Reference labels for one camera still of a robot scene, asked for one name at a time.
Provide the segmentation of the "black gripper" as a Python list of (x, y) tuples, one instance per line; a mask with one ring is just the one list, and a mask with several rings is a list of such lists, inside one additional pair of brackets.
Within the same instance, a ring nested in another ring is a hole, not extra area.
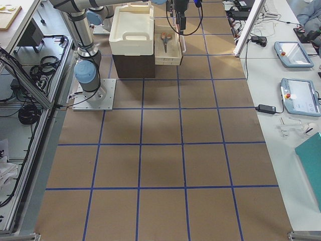
[(176, 15), (176, 30), (180, 35), (184, 34), (186, 29), (186, 17), (184, 12), (188, 9), (188, 0), (173, 0)]

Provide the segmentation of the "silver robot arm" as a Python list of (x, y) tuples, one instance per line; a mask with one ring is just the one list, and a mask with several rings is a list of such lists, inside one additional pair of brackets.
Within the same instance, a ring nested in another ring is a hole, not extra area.
[(155, 22), (153, 6), (148, 1), (51, 1), (65, 13), (68, 30), (77, 43), (78, 55), (99, 70), (101, 52), (89, 30), (89, 14), (113, 18), (109, 43), (117, 75), (121, 79), (155, 77)]

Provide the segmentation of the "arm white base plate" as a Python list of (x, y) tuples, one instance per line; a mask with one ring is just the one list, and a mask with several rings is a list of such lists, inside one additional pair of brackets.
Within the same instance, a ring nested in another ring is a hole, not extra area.
[(100, 88), (93, 93), (83, 92), (80, 84), (72, 109), (76, 111), (112, 110), (117, 79), (101, 79)]

